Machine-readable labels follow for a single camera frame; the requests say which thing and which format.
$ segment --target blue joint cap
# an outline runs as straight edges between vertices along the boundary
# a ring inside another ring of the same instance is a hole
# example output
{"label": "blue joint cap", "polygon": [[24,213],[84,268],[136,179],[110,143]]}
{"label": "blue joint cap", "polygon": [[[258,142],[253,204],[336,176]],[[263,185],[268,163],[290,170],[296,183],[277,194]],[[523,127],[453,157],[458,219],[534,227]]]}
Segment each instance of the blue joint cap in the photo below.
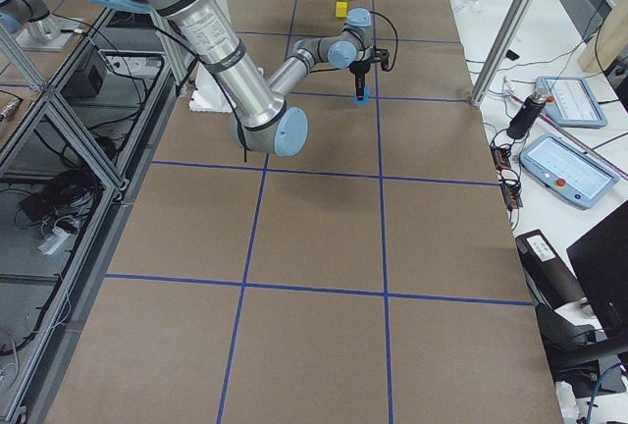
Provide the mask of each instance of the blue joint cap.
{"label": "blue joint cap", "polygon": [[0,24],[7,29],[9,34],[17,33],[22,27],[20,22],[6,14],[0,14]]}
{"label": "blue joint cap", "polygon": [[351,9],[346,16],[346,24],[352,27],[370,27],[372,24],[371,13],[362,8]]}
{"label": "blue joint cap", "polygon": [[362,100],[359,100],[357,98],[357,95],[353,95],[353,101],[357,103],[358,105],[366,105],[367,103],[369,103],[370,95],[371,95],[371,89],[369,88],[368,85],[364,85],[364,98]]}
{"label": "blue joint cap", "polygon": [[151,8],[148,4],[135,2],[134,0],[88,0],[103,7],[111,7],[115,10],[123,12],[131,12],[134,14],[149,14]]}
{"label": "blue joint cap", "polygon": [[348,68],[356,56],[357,49],[348,41],[337,41],[327,52],[327,60],[337,69]]}
{"label": "blue joint cap", "polygon": [[290,107],[282,116],[275,133],[275,153],[278,156],[293,156],[305,145],[307,139],[307,116],[298,107]]}
{"label": "blue joint cap", "polygon": [[294,43],[294,46],[292,46],[292,52],[295,53],[296,51],[298,51],[298,45],[301,44],[303,42],[302,39],[299,39],[297,42]]}

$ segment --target robotic arm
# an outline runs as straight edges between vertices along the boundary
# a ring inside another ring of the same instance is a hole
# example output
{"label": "robotic arm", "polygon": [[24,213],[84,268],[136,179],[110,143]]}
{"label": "robotic arm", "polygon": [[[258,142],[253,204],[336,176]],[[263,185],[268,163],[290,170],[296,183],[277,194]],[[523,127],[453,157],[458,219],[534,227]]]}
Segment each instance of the robotic arm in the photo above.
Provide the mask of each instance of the robotic arm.
{"label": "robotic arm", "polygon": [[307,138],[307,118],[288,108],[285,96],[321,62],[338,68],[353,66],[356,83],[371,63],[386,53],[372,45],[371,17],[356,9],[347,17],[340,36],[300,41],[284,64],[266,82],[246,53],[215,0],[91,0],[100,5],[135,13],[155,9],[177,24],[202,60],[235,102],[237,139],[247,149],[280,156],[296,154]]}
{"label": "robotic arm", "polygon": [[0,0],[0,24],[15,33],[26,24],[35,41],[45,43],[61,33],[56,18],[43,0]]}

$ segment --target table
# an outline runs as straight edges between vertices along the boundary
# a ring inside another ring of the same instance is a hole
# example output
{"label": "table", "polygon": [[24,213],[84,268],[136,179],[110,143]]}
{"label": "table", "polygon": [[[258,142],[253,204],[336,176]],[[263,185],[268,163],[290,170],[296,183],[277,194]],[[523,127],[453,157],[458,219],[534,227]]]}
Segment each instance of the table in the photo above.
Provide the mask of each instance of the table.
{"label": "table", "polygon": [[[475,73],[481,69],[481,64],[474,61],[481,62],[488,55],[512,0],[480,0],[479,3],[467,0],[450,1],[465,49],[465,56],[469,60],[469,71],[472,79],[474,79],[477,76]],[[528,17],[524,20],[510,47],[521,57],[516,62],[504,60],[501,68],[517,66],[498,73],[491,89],[501,93],[501,83],[504,76],[508,76],[512,80],[524,81],[535,81],[537,76],[557,76],[561,72],[563,76],[569,77],[587,76],[588,74],[583,73],[578,67],[578,56],[585,47],[584,44],[579,43],[581,43],[581,37],[558,0],[535,0]],[[569,52],[574,49],[575,52],[570,57]],[[567,53],[567,56],[551,63],[521,66],[521,64],[526,63],[550,61],[563,53]],[[588,83],[599,101],[616,98],[604,76],[589,78]],[[534,89],[532,84],[516,82],[515,85],[517,95],[523,98]],[[518,108],[519,104],[508,103],[511,116],[516,113]],[[572,134],[590,147],[628,131],[628,114],[621,103],[603,105],[602,109],[608,118],[608,126],[604,129],[569,129]],[[485,122],[494,125],[497,129],[507,127],[509,118],[504,111],[503,99],[499,96],[492,94],[485,98],[481,110]],[[532,127],[528,141],[534,141],[547,132],[552,132],[552,127],[539,120]],[[493,138],[492,130],[487,129],[487,137],[488,139]],[[515,148],[514,157],[511,157],[511,160],[514,167],[519,168],[516,154],[520,148],[517,146]],[[628,138],[618,139],[614,143],[602,147],[600,154],[626,171],[628,169],[627,149]],[[562,260],[570,268],[566,248],[628,199],[628,183],[622,180],[595,207],[583,211],[552,195],[527,173],[523,172],[521,179],[524,207],[520,210],[521,218],[514,234],[517,236],[535,229],[542,230]],[[567,305],[561,308],[559,312],[575,324],[589,322],[573,305]],[[584,399],[580,400],[579,404],[582,409],[586,406]],[[628,415],[628,396],[603,397],[598,405],[600,408],[594,412],[594,422],[596,423],[606,420],[625,420],[625,416]]]}
{"label": "table", "polygon": [[[266,70],[335,1],[228,0]],[[448,0],[351,6],[396,68],[303,82],[299,155],[178,102],[48,424],[559,422]]]}

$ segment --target white table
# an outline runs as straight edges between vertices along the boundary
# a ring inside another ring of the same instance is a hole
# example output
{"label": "white table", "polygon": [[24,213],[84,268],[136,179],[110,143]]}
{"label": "white table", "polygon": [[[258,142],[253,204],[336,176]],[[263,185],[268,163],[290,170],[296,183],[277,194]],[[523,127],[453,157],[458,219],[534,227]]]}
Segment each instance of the white table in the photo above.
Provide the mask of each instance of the white table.
{"label": "white table", "polygon": [[[450,0],[450,2],[467,60],[483,62],[495,41],[512,0],[480,0],[477,3],[469,0]],[[510,49],[519,54],[520,58],[515,62],[506,59],[500,68],[510,68],[515,64],[550,61],[558,55],[573,50],[580,42],[580,34],[558,0],[535,0],[510,46]],[[504,76],[511,80],[524,81],[535,81],[538,76],[558,76],[561,72],[565,77],[587,76],[588,74],[583,73],[578,66],[578,57],[584,48],[585,45],[580,44],[573,55],[564,56],[549,64],[517,66],[508,71],[501,71],[493,81],[491,90],[501,92]],[[474,73],[482,69],[482,64],[468,62],[468,67],[472,79],[475,80],[477,74]],[[588,83],[598,101],[617,98],[604,75],[592,77],[588,79]],[[525,99],[532,93],[534,85],[515,82],[515,88],[517,96]],[[509,100],[507,105],[510,116],[513,116],[519,104]],[[608,118],[606,128],[570,130],[590,147],[628,131],[628,114],[621,103],[603,105],[602,109]],[[494,125],[498,130],[508,126],[510,118],[506,116],[503,99],[499,96],[492,94],[485,98],[481,111],[485,122]],[[530,131],[528,142],[552,130],[550,125],[538,120]],[[487,129],[489,139],[493,137],[493,134],[492,129]],[[509,139],[504,136],[503,140],[498,139],[497,142],[509,142]],[[520,145],[515,146],[514,156],[511,157],[515,169],[520,169],[516,162],[516,154],[519,150]],[[623,171],[628,172],[628,136],[602,147],[600,154]],[[524,207],[519,210],[520,219],[514,235],[518,236],[535,229],[542,230],[570,268],[566,248],[628,199],[628,182],[621,180],[596,206],[585,211],[565,203],[525,172],[521,174],[521,181]],[[560,312],[573,323],[588,322],[575,308],[565,306],[564,311]],[[594,411],[593,423],[605,423],[607,420],[626,421],[628,395],[599,397],[596,403],[600,407]],[[580,399],[579,405],[581,410],[586,410],[585,399]]]}

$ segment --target block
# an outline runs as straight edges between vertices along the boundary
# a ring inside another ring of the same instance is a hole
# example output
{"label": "block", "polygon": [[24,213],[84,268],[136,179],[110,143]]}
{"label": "block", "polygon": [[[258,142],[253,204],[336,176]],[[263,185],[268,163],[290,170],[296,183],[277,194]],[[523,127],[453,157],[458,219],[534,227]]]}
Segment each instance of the block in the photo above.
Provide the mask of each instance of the block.
{"label": "block", "polygon": [[348,11],[349,11],[349,4],[347,2],[342,2],[341,0],[336,2],[336,18],[337,19],[345,19]]}

